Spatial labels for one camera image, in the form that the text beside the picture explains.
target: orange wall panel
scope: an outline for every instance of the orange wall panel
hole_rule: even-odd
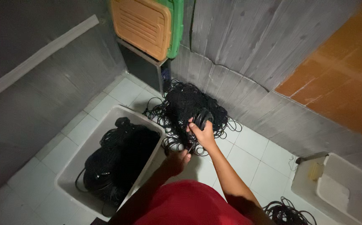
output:
[[[362,134],[362,7],[275,90]]]

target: orange plastic lid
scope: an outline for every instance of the orange plastic lid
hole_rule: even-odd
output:
[[[152,0],[111,0],[117,35],[157,60],[166,58],[171,39],[171,13]]]

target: white tiled floor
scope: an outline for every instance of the white tiled floor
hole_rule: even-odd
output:
[[[90,224],[95,217],[55,190],[54,177],[113,105],[122,104],[142,112],[154,96],[162,99],[158,92],[132,75],[118,76],[0,189],[0,225]],[[149,108],[160,100],[151,102]],[[291,191],[292,170],[296,167],[292,154],[245,126],[240,133],[229,129],[226,132],[227,137],[216,142],[262,206],[285,196],[298,210],[312,213],[319,225],[337,225]],[[164,159],[164,152],[160,151],[144,181]],[[168,183],[179,179],[198,180],[224,196],[209,156],[193,156],[188,167]]]

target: person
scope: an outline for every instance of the person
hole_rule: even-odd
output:
[[[197,181],[163,185],[181,173],[191,158],[187,150],[171,152],[108,224],[275,224],[216,145],[212,123],[207,121],[202,131],[191,118],[187,127],[187,132],[190,131],[210,155],[227,202],[212,187]]]

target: green plastic container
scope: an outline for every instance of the green plastic container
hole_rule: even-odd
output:
[[[173,59],[177,56],[184,30],[184,0],[156,0],[166,6],[171,13],[171,39],[167,50],[167,57]]]

